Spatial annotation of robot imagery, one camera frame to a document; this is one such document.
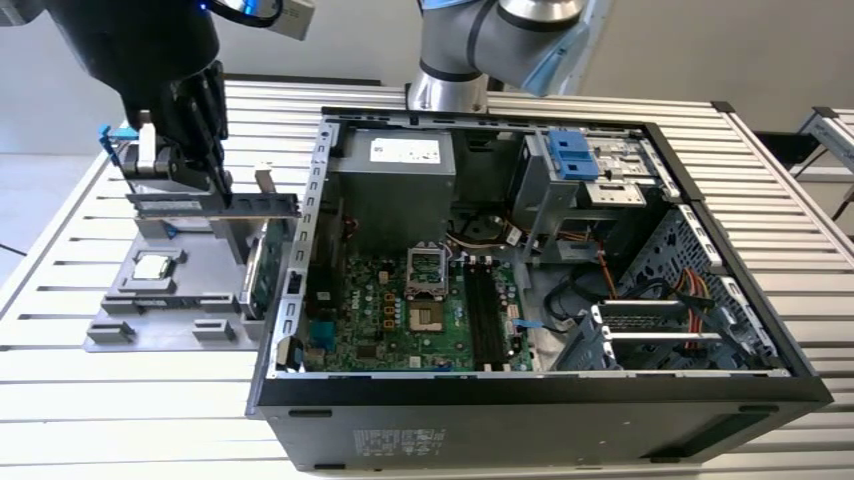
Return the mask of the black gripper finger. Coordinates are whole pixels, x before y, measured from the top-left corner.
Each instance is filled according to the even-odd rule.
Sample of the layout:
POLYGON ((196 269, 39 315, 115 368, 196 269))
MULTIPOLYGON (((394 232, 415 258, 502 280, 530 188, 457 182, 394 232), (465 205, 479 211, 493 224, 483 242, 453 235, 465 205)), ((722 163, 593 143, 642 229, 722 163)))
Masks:
POLYGON ((134 193, 199 193, 207 190, 203 173, 190 167, 180 148, 158 132, 148 110, 138 115, 139 137, 126 154, 126 181, 134 193))
POLYGON ((223 64, 215 60, 184 80, 176 94, 184 139, 179 142, 184 164, 194 174, 191 185, 216 198, 219 208, 231 204, 231 180, 224 170, 223 141, 228 138, 223 64))

